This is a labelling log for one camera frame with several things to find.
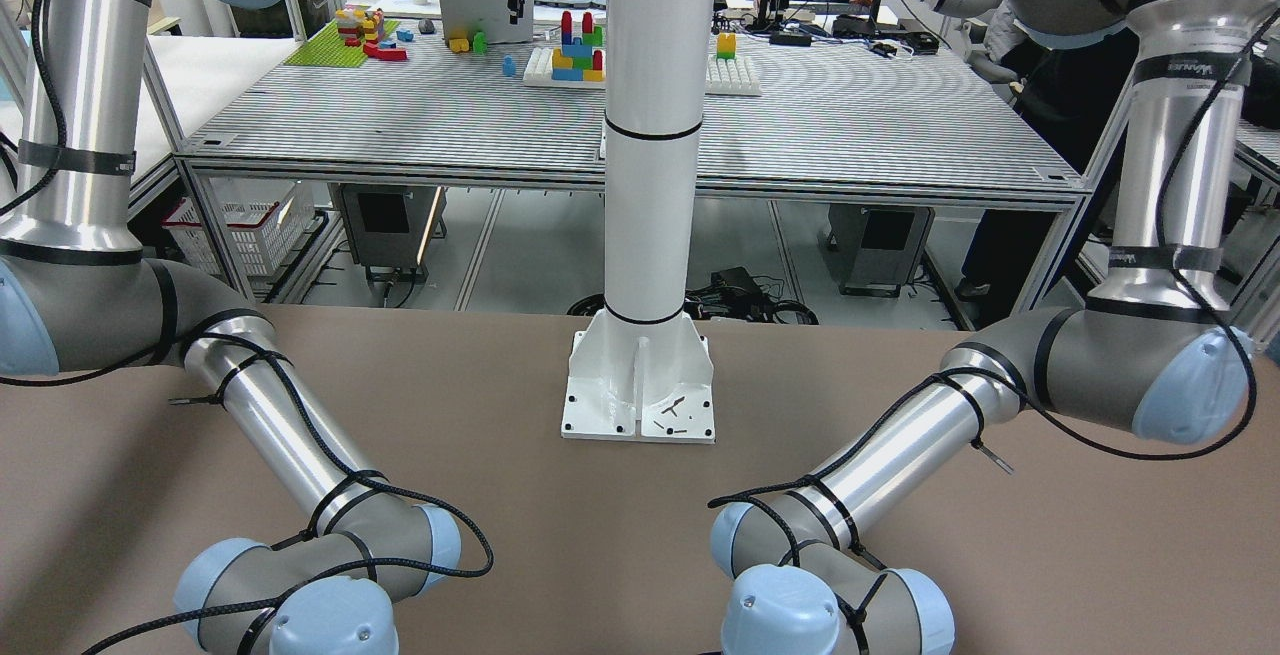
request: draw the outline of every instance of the green baseplate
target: green baseplate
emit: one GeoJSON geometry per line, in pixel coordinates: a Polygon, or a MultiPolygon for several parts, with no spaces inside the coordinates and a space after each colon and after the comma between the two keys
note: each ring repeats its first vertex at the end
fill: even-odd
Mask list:
{"type": "MultiPolygon", "coordinates": [[[[399,22],[384,20],[383,23],[388,37],[394,37],[399,22]]],[[[289,55],[289,59],[284,64],[296,64],[297,67],[361,67],[367,59],[369,55],[365,54],[364,46],[360,46],[360,49],[348,49],[347,43],[338,37],[338,20],[334,20],[329,26],[324,26],[324,29],[316,32],[306,43],[302,43],[298,52],[289,55]]]]}

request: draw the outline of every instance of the brown table surface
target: brown table surface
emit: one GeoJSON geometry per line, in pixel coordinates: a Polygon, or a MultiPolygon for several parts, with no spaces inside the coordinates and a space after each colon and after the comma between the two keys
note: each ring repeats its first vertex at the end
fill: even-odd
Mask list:
{"type": "MultiPolygon", "coordinates": [[[[704,324],[721,440],[636,445],[557,432],[576,319],[270,316],[374,463],[461,505],[498,553],[488,577],[397,606],[404,652],[717,650],[731,582],[708,554],[705,501],[808,471],[960,338],[704,324]]],[[[1124,462],[1021,414],[987,438],[1016,477],[956,455],[868,545],[942,586],[957,654],[1274,654],[1280,372],[1258,376],[1254,427],[1193,463],[1124,462]]],[[[174,368],[0,389],[0,652],[77,652],[169,614],[206,546],[305,525],[227,414],[165,404],[202,394],[174,368]]],[[[170,628],[109,652],[195,651],[170,628]]]]}

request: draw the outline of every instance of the blue block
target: blue block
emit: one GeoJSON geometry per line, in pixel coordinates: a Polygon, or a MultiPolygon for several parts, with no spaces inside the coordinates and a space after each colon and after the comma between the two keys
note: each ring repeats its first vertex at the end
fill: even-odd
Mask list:
{"type": "Polygon", "coordinates": [[[564,58],[590,58],[593,50],[590,45],[561,45],[564,58]]]}

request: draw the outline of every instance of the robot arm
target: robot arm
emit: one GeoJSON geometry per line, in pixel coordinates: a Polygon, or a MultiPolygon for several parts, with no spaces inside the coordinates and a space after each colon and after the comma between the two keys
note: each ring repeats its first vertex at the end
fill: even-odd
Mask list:
{"type": "MultiPolygon", "coordinates": [[[[712,503],[731,503],[713,528],[712,551],[739,582],[750,576],[744,590],[776,596],[771,578],[778,577],[780,563],[791,562],[822,581],[809,581],[814,595],[806,603],[835,594],[850,604],[859,647],[846,637],[841,652],[950,651],[954,623],[945,601],[938,606],[937,587],[918,573],[901,577],[884,569],[861,548],[859,531],[951,455],[965,446],[986,450],[982,436],[992,423],[1028,408],[1052,418],[1047,409],[1056,409],[1138,438],[1194,445],[1219,435],[1248,391],[1245,417],[1221,440],[1190,453],[1134,455],[1175,461],[1219,449],[1252,414],[1252,344],[1226,326],[1213,272],[1247,55],[1280,17],[1280,0],[1011,4],[1032,29],[1057,43],[1088,43],[1116,23],[1139,36],[1111,269],[1084,310],[1037,310],[974,333],[946,356],[942,372],[808,476],[712,503]],[[758,499],[767,493],[783,495],[771,503],[758,499]],[[810,556],[808,542],[820,545],[817,555],[810,556]],[[872,568],[836,560],[827,548],[852,550],[872,568]],[[911,599],[899,596],[904,588],[911,599]],[[882,627],[900,632],[872,632],[882,627]],[[867,642],[870,650],[861,646],[867,642]]],[[[731,601],[726,651],[730,638],[759,641],[814,622],[764,614],[731,601]]]]}
{"type": "Polygon", "coordinates": [[[0,383],[128,365],[195,374],[215,391],[197,400],[232,414],[311,523],[276,546],[232,540],[200,555],[174,596],[201,612],[188,632],[219,655],[314,652],[316,637],[393,652],[390,603],[483,574],[492,551],[481,539],[489,563],[458,571],[454,517],[470,519],[389,485],[248,301],[196,269],[142,258],[127,201],[150,4],[35,0],[20,194],[0,203],[0,383]],[[256,606],[227,608],[246,601],[256,606]],[[292,613],[289,627],[279,613],[292,613]]]}

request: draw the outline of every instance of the shoe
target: shoe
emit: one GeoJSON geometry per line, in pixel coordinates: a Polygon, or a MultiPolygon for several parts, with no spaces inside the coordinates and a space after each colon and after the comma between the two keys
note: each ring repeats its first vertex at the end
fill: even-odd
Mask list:
{"type": "Polygon", "coordinates": [[[969,278],[960,278],[960,283],[956,285],[956,298],[965,301],[965,303],[986,298],[989,292],[991,285],[977,285],[977,283],[969,281],[969,278]]]}

